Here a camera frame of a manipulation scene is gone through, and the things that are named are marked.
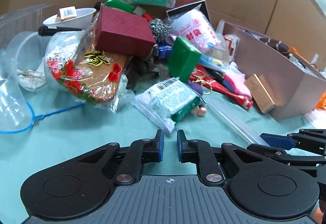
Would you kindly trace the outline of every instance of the blue package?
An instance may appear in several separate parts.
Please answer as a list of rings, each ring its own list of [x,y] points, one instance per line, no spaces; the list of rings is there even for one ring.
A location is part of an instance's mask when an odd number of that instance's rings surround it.
[[[158,59],[167,59],[171,54],[172,46],[167,44],[159,44],[158,47],[153,49],[153,56]]]

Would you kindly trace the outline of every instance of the green packet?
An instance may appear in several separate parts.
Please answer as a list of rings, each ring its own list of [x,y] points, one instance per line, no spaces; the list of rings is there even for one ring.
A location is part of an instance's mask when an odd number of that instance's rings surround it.
[[[170,134],[201,98],[189,86],[170,78],[153,85],[135,97],[134,106],[164,132]]]

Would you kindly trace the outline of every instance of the orange object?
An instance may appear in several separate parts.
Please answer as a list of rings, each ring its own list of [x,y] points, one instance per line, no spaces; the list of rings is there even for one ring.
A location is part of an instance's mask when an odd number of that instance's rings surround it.
[[[294,47],[290,47],[289,48],[293,53],[296,53],[298,56],[300,56],[302,59],[305,60],[304,57],[302,57]],[[316,105],[316,108],[321,108],[323,110],[326,110],[326,90],[325,92],[323,93],[322,97],[320,98],[318,104]]]
[[[322,213],[320,207],[317,207],[312,218],[317,224],[322,224],[323,215],[324,215],[324,213]]]
[[[290,49],[293,53],[297,54],[297,55],[300,56],[302,59],[304,59],[306,63],[310,64],[310,63],[309,63],[309,62],[308,62],[304,57],[302,57],[302,56],[297,52],[297,50],[296,50],[294,47],[289,47],[289,49]]]
[[[316,105],[316,108],[321,108],[323,110],[326,110],[326,91],[323,93],[321,99],[319,100],[318,104]]]

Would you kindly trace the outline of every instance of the red flower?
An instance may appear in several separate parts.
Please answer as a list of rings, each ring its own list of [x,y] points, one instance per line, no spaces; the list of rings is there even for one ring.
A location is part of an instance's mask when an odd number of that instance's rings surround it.
[[[65,70],[67,77],[71,77],[74,73],[74,63],[71,59],[69,59],[68,63],[65,65]]]
[[[66,76],[73,80],[80,80],[84,75],[84,73],[81,70],[74,68],[74,63],[72,62],[71,59],[65,65],[65,70],[66,70]]]
[[[67,87],[69,91],[72,93],[80,94],[83,92],[81,83],[79,81],[69,81],[65,80],[64,85]]]
[[[113,71],[111,71],[109,73],[108,79],[111,82],[116,82],[119,80],[119,75],[118,73],[120,73],[122,71],[122,68],[119,66],[118,63],[114,63],[113,64]]]
[[[109,73],[109,76],[108,76],[108,79],[109,79],[109,81],[111,81],[111,82],[116,82],[116,81],[119,80],[119,75],[116,74],[116,73],[114,73],[114,72],[110,72],[110,73]]]
[[[61,71],[59,71],[59,72],[52,72],[52,75],[53,75],[53,77],[58,81],[58,80],[60,80],[60,78],[62,77],[62,72]]]
[[[48,65],[49,69],[55,73],[58,73],[61,68],[59,64],[59,60],[57,59],[50,59],[46,62],[46,64]]]
[[[114,73],[120,73],[122,71],[122,68],[119,66],[118,63],[113,64],[113,72]]]
[[[201,31],[200,31],[199,29],[195,29],[195,30],[193,31],[193,33],[194,33],[195,36],[199,36],[199,35],[202,34]]]
[[[192,33],[189,33],[185,37],[188,38],[188,40],[194,39],[194,36],[192,35]]]

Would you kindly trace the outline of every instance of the red toy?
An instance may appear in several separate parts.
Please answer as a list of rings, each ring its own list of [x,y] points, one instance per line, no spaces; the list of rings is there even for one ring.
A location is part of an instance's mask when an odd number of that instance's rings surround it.
[[[247,96],[234,94],[230,90],[225,88],[222,84],[215,81],[212,77],[207,76],[207,72],[205,68],[201,65],[197,65],[195,67],[194,75],[201,76],[201,78],[206,82],[203,83],[203,86],[205,86],[208,89],[212,89],[215,92],[219,92],[231,96],[237,101],[238,105],[240,105],[244,109],[249,109],[254,103],[253,101],[249,101]],[[198,80],[197,77],[193,75],[190,76],[190,81],[196,81],[196,80]]]

